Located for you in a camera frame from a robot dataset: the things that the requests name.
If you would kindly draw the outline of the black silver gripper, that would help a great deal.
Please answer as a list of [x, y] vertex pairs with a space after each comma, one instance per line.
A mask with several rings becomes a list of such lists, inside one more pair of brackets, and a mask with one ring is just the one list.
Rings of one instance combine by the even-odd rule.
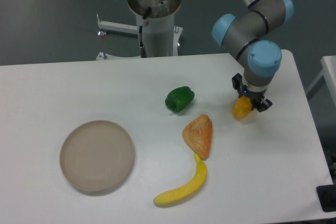
[[232, 77], [232, 85], [239, 97], [246, 96], [250, 98], [252, 110], [264, 112], [272, 106], [272, 102], [269, 99], [265, 99], [265, 93], [269, 85], [254, 86], [247, 81], [243, 81], [243, 76], [240, 73]]

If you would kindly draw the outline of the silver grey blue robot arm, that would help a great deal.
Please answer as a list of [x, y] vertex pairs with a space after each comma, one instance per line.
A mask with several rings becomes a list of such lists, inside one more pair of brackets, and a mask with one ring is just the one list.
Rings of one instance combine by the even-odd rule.
[[[174, 18], [182, 0], [126, 0], [136, 17], [136, 35], [140, 56], [172, 56], [177, 48]], [[242, 67], [243, 74], [232, 78], [240, 97], [251, 102], [252, 109], [266, 111], [271, 101], [265, 92], [280, 67], [282, 53], [274, 42], [263, 36], [293, 16], [291, 0], [244, 0], [248, 12], [242, 17], [226, 14], [212, 28], [215, 41]]]

